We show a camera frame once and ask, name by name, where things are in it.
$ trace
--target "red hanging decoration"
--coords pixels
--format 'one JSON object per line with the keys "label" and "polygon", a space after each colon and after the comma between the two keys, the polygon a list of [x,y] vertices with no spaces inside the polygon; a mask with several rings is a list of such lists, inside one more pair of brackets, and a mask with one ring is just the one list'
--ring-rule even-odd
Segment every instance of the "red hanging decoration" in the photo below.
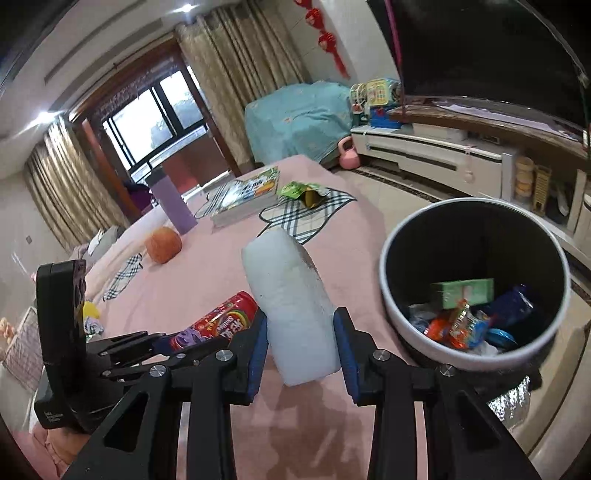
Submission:
{"label": "red hanging decoration", "polygon": [[312,8],[312,0],[294,0],[300,7],[304,7],[306,10]]}
{"label": "red hanging decoration", "polygon": [[306,23],[324,32],[324,19],[322,18],[322,12],[318,8],[308,10],[308,13],[306,13]]}
{"label": "red hanging decoration", "polygon": [[336,67],[339,69],[340,74],[346,79],[350,79],[349,73],[347,72],[347,67],[345,67],[343,60],[341,60],[339,53],[336,50],[336,37],[334,34],[330,32],[324,32],[318,39],[318,45],[325,52],[333,54],[333,57],[335,57]]}

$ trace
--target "beige curtain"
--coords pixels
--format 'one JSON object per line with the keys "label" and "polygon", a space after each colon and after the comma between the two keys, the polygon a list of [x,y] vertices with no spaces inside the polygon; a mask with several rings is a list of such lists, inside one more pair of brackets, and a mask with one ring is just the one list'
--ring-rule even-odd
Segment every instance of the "beige curtain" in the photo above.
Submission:
{"label": "beige curtain", "polygon": [[218,8],[177,27],[178,42],[236,163],[244,171],[251,149],[244,130],[250,102],[309,75],[270,0]]}
{"label": "beige curtain", "polygon": [[61,117],[33,150],[24,177],[39,212],[68,252],[101,228],[129,225]]}

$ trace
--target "thick book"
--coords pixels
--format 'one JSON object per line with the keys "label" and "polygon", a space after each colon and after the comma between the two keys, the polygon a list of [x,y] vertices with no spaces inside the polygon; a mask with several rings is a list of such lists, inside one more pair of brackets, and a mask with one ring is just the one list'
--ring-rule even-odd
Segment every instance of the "thick book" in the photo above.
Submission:
{"label": "thick book", "polygon": [[218,206],[212,213],[215,226],[226,226],[278,202],[279,169],[271,167],[247,180],[234,180],[222,188]]}

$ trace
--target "pink kettlebell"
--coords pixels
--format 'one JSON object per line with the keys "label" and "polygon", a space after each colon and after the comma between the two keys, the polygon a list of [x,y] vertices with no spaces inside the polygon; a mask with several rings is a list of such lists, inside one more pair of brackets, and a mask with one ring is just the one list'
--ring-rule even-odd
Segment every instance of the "pink kettlebell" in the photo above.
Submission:
{"label": "pink kettlebell", "polygon": [[[345,144],[347,142],[351,142],[351,148],[345,150]],[[353,170],[354,168],[359,168],[361,166],[361,159],[357,154],[357,150],[355,150],[355,145],[353,144],[353,137],[345,137],[339,142],[339,164],[345,170]]]}

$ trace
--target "silver reflective foil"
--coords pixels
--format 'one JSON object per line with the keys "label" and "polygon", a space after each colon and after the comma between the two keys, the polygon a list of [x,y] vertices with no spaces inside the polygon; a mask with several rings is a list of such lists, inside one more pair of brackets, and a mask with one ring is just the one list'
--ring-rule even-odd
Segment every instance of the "silver reflective foil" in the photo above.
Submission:
{"label": "silver reflective foil", "polygon": [[525,377],[517,387],[488,402],[488,406],[509,431],[521,425],[530,410],[530,378]]}

